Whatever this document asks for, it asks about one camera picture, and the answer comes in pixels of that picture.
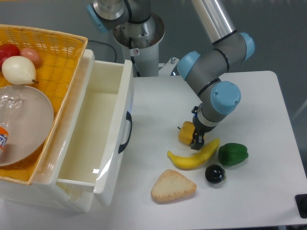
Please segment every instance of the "label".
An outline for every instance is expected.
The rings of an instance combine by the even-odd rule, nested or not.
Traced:
[[[4,151],[4,146],[6,144],[6,141],[9,137],[8,131],[6,129],[0,127],[0,150]]]
[[[140,50],[138,48],[130,49],[129,53],[130,53],[130,57],[138,56],[140,55]]]

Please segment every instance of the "gray floor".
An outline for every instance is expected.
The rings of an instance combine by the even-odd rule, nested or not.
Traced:
[[[122,62],[120,47],[112,34],[100,34],[89,20],[85,7],[90,2],[2,1],[0,23],[58,30],[107,42],[116,48],[118,62]],[[254,56],[231,71],[271,70],[277,74],[302,161],[307,168],[307,109],[293,119],[307,99],[307,0],[223,2],[238,31],[249,33],[256,43]],[[212,48],[190,0],[152,0],[152,11],[163,19],[166,28],[160,44],[160,63],[171,57],[182,58],[193,50],[204,54]],[[94,51],[98,60],[114,60],[114,52],[107,46],[90,43],[88,48]]]

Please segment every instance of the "banana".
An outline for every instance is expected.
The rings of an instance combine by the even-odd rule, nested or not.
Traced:
[[[198,153],[191,157],[176,156],[171,151],[167,152],[167,156],[173,164],[181,169],[194,169],[204,164],[217,150],[220,145],[220,139],[214,139],[203,147]]]

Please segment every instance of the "yellow basket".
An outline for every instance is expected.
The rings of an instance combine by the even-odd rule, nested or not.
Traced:
[[[32,183],[47,154],[87,41],[86,37],[73,34],[0,24],[0,45],[12,43],[19,49],[31,47],[40,54],[43,64],[36,69],[36,80],[39,83],[31,86],[49,98],[54,111],[53,127],[45,143],[22,161],[0,167],[1,180],[19,184]],[[6,85],[9,83],[0,72],[0,87]]]

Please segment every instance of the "triangular bread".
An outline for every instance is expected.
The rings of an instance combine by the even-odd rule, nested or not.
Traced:
[[[195,192],[196,184],[175,170],[165,170],[154,184],[150,194],[157,202],[167,202]]]

